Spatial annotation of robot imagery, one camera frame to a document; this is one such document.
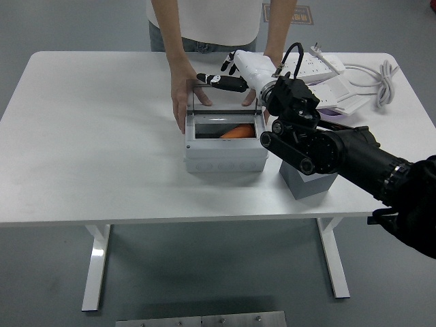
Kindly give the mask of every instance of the white t-shirt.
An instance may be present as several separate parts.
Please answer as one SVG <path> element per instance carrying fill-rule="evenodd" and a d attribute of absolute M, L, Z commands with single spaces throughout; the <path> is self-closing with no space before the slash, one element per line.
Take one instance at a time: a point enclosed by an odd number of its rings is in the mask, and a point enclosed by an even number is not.
<path fill-rule="evenodd" d="M 240 46 L 252 42 L 261 13 L 262 0 L 178 0 L 182 36 L 204 43 Z M 146 14 L 158 27 L 151 0 L 146 2 Z"/>

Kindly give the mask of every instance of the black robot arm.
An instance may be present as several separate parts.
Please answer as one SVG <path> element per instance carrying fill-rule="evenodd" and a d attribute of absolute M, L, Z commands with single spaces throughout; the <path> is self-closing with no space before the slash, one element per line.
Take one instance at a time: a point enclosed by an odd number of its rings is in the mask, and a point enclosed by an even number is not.
<path fill-rule="evenodd" d="M 303 81 L 280 76 L 266 105 L 278 119 L 262 145 L 303 174 L 337 172 L 369 192 L 388 208 L 368 223 L 436 259 L 436 156 L 416 163 L 395 157 L 366 126 L 322 121 L 318 103 Z"/>

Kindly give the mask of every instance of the human hand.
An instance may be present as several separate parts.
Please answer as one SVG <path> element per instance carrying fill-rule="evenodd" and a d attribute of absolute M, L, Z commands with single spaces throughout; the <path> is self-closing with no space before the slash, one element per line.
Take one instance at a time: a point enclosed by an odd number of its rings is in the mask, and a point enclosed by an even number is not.
<path fill-rule="evenodd" d="M 244 101 L 242 102 L 242 105 L 244 107 L 249 106 L 250 104 L 253 103 L 254 99 L 256 98 L 256 90 L 250 90 L 250 92 L 247 94 L 247 96 L 245 97 Z M 264 119 L 265 119 L 265 124 L 268 123 L 268 119 L 270 118 L 270 113 L 267 109 L 265 109 L 264 111 Z"/>
<path fill-rule="evenodd" d="M 171 99 L 172 111 L 176 119 L 178 128 L 185 133 L 185 118 L 187 111 L 188 100 L 188 80 L 196 80 L 197 73 L 192 68 L 188 59 L 181 59 L 179 61 L 172 61 L 170 63 L 171 71 Z M 212 101 L 207 97 L 201 87 L 194 89 L 194 93 L 200 102 L 205 106 L 212 106 Z"/>

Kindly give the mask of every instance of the human arm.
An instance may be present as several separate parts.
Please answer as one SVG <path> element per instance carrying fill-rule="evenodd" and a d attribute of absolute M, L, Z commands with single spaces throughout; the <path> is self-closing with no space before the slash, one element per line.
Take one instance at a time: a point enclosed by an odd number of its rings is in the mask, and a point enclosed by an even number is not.
<path fill-rule="evenodd" d="M 157 22 L 162 33 L 166 57 L 171 72 L 172 111 L 178 128 L 185 133 L 185 116 L 187 108 L 187 80 L 195 80 L 197 73 L 183 49 L 177 0 L 151 0 Z M 196 91 L 200 102 L 210 106 L 212 102 L 206 94 Z"/>
<path fill-rule="evenodd" d="M 285 50 L 287 32 L 289 31 L 297 0 L 271 0 L 270 20 L 268 24 L 268 39 L 264 55 L 271 58 L 277 67 Z M 255 92 L 251 91 L 243 102 L 243 106 L 249 106 L 255 99 Z"/>

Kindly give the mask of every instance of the white box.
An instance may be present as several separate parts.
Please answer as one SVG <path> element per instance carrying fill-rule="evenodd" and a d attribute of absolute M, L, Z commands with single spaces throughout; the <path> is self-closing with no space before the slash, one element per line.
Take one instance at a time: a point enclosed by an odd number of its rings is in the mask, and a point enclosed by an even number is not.
<path fill-rule="evenodd" d="M 260 144 L 265 131 L 261 107 L 242 107 L 246 94 L 202 87 L 211 107 L 203 106 L 190 95 L 185 132 L 185 163 L 188 172 L 261 172 L 268 150 Z M 251 138 L 220 138 L 239 124 L 250 124 L 255 135 Z"/>

